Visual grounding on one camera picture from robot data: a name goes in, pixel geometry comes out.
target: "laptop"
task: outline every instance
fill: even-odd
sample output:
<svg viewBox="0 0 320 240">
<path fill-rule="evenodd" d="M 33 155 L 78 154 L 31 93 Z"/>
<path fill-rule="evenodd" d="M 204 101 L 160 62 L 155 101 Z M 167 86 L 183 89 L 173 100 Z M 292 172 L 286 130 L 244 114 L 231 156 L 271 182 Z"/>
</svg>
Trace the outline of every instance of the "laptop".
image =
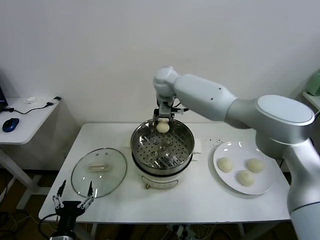
<svg viewBox="0 0 320 240">
<path fill-rule="evenodd" d="M 0 87 L 0 112 L 2 111 L 2 109 L 5 109 L 7 106 L 8 106 L 7 100 Z"/>
</svg>

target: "floor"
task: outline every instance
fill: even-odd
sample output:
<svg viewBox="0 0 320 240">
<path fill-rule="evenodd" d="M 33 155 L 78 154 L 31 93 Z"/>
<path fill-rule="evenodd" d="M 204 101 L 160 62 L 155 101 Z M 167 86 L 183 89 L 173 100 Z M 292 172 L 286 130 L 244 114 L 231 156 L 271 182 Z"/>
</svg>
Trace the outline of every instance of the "floor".
<svg viewBox="0 0 320 240">
<path fill-rule="evenodd" d="M 57 173 L 46 173 L 39 185 L 41 187 L 50 187 L 54 182 Z M 6 188 L 5 180 L 10 181 L 11 175 L 5 170 L 0 170 L 0 192 Z M 39 221 L 38 212 L 45 200 L 45 196 L 32 196 L 28 202 L 25 211 L 19 212 L 16 210 L 16 205 L 25 191 L 25 187 L 19 182 L 15 181 L 14 185 L 7 192 L 7 195 L 0 206 L 0 211 L 6 211 L 10 217 L 7 221 L 0 217 L 0 239 L 3 240 L 41 240 L 45 239 L 38 232 L 38 224 L 34 222 L 31 217 L 27 220 L 23 220 L 27 215 L 31 215 L 35 221 Z M 17 224 L 17 231 L 13 234 L 8 231 L 14 227 L 14 220 L 16 222 L 23 220 Z M 246 223 L 244 228 L 246 231 L 254 227 L 255 224 L 259 223 Z M 84 228 L 90 231 L 92 225 L 82 224 Z M 42 226 L 43 232 L 50 236 L 56 226 L 54 223 L 44 224 Z M 191 228 L 198 235 L 199 239 L 206 240 L 238 240 L 240 234 L 236 224 L 220 224 L 218 227 L 213 228 L 213 225 L 192 225 Z M 167 228 L 162 224 L 155 225 L 120 225 L 120 224 L 100 224 L 98 225 L 96 232 L 97 240 L 177 240 L 177 236 L 167 232 Z M 269 232 L 265 233 L 258 240 L 297 240 L 294 229 L 290 222 L 281 222 Z"/>
</svg>

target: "computer mouse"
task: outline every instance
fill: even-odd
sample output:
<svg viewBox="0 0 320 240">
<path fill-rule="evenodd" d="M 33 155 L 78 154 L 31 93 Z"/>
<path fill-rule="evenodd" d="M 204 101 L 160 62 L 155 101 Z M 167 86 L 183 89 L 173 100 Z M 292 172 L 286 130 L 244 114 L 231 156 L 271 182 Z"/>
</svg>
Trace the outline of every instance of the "computer mouse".
<svg viewBox="0 0 320 240">
<path fill-rule="evenodd" d="M 2 130 L 6 133 L 12 132 L 15 130 L 16 126 L 19 123 L 19 118 L 10 118 L 4 122 L 2 125 Z"/>
</svg>

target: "white table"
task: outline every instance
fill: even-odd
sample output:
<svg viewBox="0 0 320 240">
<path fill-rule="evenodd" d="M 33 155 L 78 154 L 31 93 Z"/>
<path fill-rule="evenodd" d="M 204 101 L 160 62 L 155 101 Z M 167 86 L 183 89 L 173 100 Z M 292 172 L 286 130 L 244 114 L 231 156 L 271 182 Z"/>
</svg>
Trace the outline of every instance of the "white table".
<svg viewBox="0 0 320 240">
<path fill-rule="evenodd" d="M 311 94 L 303 91 L 302 95 L 318 110 L 320 111 L 320 96 L 312 96 Z"/>
<path fill-rule="evenodd" d="M 253 142 L 254 130 L 239 130 L 225 123 L 186 124 L 202 153 L 185 170 L 183 181 L 171 189 L 144 188 L 131 157 L 130 137 L 135 123 L 87 123 L 79 132 L 50 192 L 39 212 L 43 218 L 55 212 L 52 196 L 67 180 L 63 200 L 82 201 L 71 185 L 71 174 L 81 157 L 99 148 L 115 148 L 126 157 L 128 169 L 121 185 L 107 196 L 97 198 L 78 217 L 80 223 L 248 223 L 289 220 L 287 194 L 289 184 L 275 160 L 275 184 L 265 194 L 240 194 L 225 184 L 209 168 L 212 147 L 226 141 Z"/>
<path fill-rule="evenodd" d="M 41 108 L 46 105 L 52 98 L 41 98 L 37 102 L 27 104 L 26 98 L 20 97 L 9 97 L 7 98 L 8 108 L 14 108 L 22 113 L 27 112 L 30 109 Z M 11 132 L 4 132 L 0 129 L 0 145 L 22 145 L 28 143 L 31 138 L 36 134 L 38 129 L 53 112 L 59 103 L 52 106 L 48 106 L 44 109 L 37 109 L 29 112 L 28 114 L 20 114 L 18 112 L 0 112 L 0 127 L 4 122 L 11 118 L 19 118 L 19 123 L 15 130 Z M 41 175 L 34 176 L 31 179 L 6 153 L 0 149 L 0 164 L 6 168 L 12 175 L 13 178 L 8 183 L 8 189 L 14 184 L 15 180 L 18 179 L 23 185 L 27 187 L 25 193 L 20 199 L 17 209 L 24 209 L 31 195 L 47 195 L 49 187 L 38 187 L 38 181 Z M 0 195 L 2 199 L 5 195 L 5 191 Z"/>
</svg>

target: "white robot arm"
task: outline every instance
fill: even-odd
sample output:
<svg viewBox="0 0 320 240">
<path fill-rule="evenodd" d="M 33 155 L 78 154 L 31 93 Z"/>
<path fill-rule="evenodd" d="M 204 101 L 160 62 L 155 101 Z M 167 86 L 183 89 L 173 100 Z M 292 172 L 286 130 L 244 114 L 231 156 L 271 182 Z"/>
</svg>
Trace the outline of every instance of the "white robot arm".
<svg viewBox="0 0 320 240">
<path fill-rule="evenodd" d="M 287 206 L 300 240 L 320 239 L 320 157 L 309 131 L 315 120 L 304 104 L 277 95 L 239 99 L 224 86 L 163 67 L 153 79 L 158 116 L 172 118 L 173 102 L 212 121 L 256 130 L 256 144 L 266 155 L 285 159 L 292 176 Z"/>
</svg>

